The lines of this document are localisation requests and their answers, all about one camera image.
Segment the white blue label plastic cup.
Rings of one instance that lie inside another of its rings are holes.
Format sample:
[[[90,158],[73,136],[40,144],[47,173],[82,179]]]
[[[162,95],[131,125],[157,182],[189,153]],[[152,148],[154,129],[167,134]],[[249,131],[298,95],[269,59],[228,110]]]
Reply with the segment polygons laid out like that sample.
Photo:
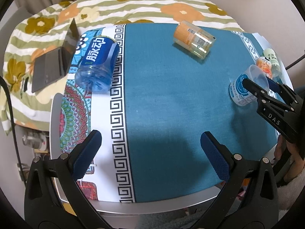
[[[269,91],[269,83],[264,72],[256,65],[250,65],[229,85],[229,95],[238,106],[246,106],[256,100],[257,94]]]

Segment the green label clear cup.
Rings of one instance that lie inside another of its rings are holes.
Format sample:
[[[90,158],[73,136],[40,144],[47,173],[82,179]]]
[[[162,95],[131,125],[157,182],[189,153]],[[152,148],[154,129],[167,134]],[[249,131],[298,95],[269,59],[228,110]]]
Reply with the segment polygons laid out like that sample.
[[[276,53],[271,48],[266,48],[263,51],[263,55],[270,61],[271,63],[271,72],[272,72],[272,79],[274,81],[279,81],[282,76],[281,66],[276,56]]]

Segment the orange fruit label cup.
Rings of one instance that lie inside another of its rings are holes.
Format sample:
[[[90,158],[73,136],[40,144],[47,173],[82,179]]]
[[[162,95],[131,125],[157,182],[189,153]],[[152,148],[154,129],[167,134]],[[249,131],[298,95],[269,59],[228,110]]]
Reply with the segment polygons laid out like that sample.
[[[268,60],[268,58],[261,56],[256,60],[256,65],[257,67],[259,67],[264,74],[272,79],[273,75],[272,75],[272,70],[271,70],[271,62]]]

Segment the floral striped duvet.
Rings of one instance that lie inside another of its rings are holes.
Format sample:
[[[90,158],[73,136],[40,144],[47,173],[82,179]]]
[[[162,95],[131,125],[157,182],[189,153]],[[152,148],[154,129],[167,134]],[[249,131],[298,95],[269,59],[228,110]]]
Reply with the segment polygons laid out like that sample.
[[[65,89],[62,78],[40,92],[25,88],[31,83],[35,59],[64,42],[71,22],[81,35],[77,53],[86,51],[88,30],[128,23],[188,21],[197,26],[241,31],[240,25],[210,0],[77,0],[53,4],[23,19],[9,33],[1,71],[10,99],[1,94],[1,122],[5,132],[11,124],[47,131],[52,99]]]

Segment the orange label glass jar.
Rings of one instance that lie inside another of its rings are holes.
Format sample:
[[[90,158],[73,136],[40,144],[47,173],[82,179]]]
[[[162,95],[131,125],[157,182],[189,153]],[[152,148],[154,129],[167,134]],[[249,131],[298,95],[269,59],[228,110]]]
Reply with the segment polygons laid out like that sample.
[[[216,37],[190,22],[182,21],[174,32],[173,41],[203,60],[216,41]]]

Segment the black laptop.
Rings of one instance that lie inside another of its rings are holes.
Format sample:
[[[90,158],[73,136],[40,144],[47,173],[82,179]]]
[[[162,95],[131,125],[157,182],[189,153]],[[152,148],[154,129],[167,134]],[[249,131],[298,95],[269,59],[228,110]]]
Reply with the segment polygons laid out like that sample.
[[[35,59],[31,91],[37,92],[64,77],[78,44],[79,32],[73,19],[61,46]]]

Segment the blue label plastic bottle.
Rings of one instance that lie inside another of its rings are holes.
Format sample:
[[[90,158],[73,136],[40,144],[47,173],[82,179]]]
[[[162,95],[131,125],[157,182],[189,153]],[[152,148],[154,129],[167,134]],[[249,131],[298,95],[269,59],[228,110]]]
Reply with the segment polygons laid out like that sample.
[[[92,38],[75,74],[75,83],[93,93],[106,93],[112,85],[118,43],[107,36]]]

